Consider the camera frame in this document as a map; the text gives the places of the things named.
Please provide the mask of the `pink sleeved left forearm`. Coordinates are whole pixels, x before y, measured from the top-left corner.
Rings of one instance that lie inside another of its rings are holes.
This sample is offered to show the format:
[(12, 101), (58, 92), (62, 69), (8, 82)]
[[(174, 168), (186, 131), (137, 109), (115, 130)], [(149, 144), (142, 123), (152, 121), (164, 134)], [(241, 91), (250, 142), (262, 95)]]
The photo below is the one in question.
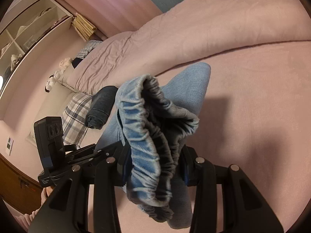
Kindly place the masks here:
[(13, 216), (14, 219), (17, 221), (17, 223), (26, 232), (28, 232), (28, 229), (29, 229), (31, 223), (33, 222), (35, 216), (38, 214), (39, 210), (41, 209), (41, 207), (43, 206), (43, 204), (47, 200), (47, 193), (45, 191), (46, 191), (46, 189), (44, 188), (43, 192), (41, 193), (41, 206), (39, 207), (39, 209), (33, 211), (31, 214), (24, 214), (21, 216)]

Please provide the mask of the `person left hand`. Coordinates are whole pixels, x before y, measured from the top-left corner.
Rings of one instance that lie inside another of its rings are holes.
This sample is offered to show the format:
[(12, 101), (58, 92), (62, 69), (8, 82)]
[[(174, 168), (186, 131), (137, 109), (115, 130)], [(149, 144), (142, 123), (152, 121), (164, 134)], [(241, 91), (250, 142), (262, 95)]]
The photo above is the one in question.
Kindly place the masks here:
[(46, 200), (50, 196), (50, 194), (54, 191), (55, 187), (56, 187), (55, 185), (52, 185), (52, 186), (43, 188), (42, 193), (41, 193), (41, 200), (42, 201)]

